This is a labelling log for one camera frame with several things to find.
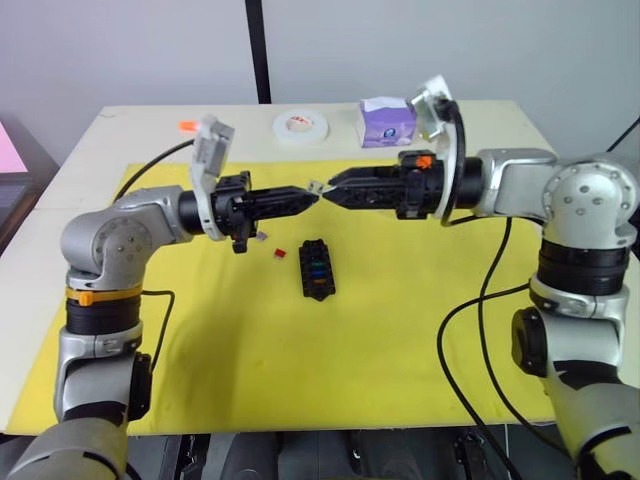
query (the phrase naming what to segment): gray wall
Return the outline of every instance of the gray wall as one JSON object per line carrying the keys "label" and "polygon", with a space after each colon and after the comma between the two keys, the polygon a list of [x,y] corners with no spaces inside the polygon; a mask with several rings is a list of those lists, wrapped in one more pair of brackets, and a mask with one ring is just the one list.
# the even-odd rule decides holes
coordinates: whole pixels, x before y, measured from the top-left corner
{"label": "gray wall", "polygon": [[275,102],[517,101],[559,154],[606,149],[638,116],[638,0],[265,0]]}
{"label": "gray wall", "polygon": [[0,0],[0,120],[23,156],[62,163],[104,105],[190,103],[257,103],[244,2]]}

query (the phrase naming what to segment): white tape roll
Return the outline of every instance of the white tape roll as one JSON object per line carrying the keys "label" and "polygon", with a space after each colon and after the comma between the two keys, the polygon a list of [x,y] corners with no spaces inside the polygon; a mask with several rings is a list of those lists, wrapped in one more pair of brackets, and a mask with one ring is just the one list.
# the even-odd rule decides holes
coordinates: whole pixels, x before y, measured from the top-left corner
{"label": "white tape roll", "polygon": [[307,145],[324,140],[329,123],[313,110],[290,110],[273,120],[273,133],[284,145]]}

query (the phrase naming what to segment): purple tissue box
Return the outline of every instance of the purple tissue box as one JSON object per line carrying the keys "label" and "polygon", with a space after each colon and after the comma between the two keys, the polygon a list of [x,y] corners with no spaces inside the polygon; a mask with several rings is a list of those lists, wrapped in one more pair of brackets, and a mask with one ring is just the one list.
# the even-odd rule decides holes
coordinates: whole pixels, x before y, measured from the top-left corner
{"label": "purple tissue box", "polygon": [[369,98],[360,101],[356,129],[363,147],[410,145],[416,130],[416,115],[404,98]]}

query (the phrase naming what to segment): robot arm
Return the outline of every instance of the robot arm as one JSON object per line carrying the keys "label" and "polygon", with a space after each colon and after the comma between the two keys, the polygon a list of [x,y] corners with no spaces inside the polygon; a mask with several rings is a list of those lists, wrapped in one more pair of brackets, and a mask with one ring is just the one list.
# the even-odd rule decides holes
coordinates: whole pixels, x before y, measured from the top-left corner
{"label": "robot arm", "polygon": [[410,101],[423,137],[438,138],[436,153],[402,152],[393,166],[346,170],[323,196],[349,209],[393,209],[399,219],[440,218],[453,201],[476,217],[539,223],[535,306],[514,316],[513,358],[541,378],[581,478],[640,478],[640,392],[617,376],[637,180],[611,154],[561,161],[538,149],[491,149],[461,166],[460,142],[439,138],[452,131],[439,113],[447,102],[441,78]]}
{"label": "robot arm", "polygon": [[258,220],[296,215],[317,200],[297,187],[251,190],[249,172],[220,177],[233,129],[213,117],[194,142],[194,191],[139,190],[81,215],[63,232],[67,322],[59,334],[57,425],[36,438],[9,475],[23,479],[120,479],[127,424],[151,398],[151,358],[137,351],[144,271],[165,245],[207,233],[246,252]]}

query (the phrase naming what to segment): pink object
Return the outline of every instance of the pink object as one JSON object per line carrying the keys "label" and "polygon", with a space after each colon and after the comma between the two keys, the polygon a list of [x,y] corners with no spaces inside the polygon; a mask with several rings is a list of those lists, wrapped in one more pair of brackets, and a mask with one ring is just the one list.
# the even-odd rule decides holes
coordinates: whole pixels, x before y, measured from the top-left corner
{"label": "pink object", "polygon": [[9,135],[0,123],[0,173],[19,173],[26,172],[27,167],[24,166],[20,155],[13,146]]}

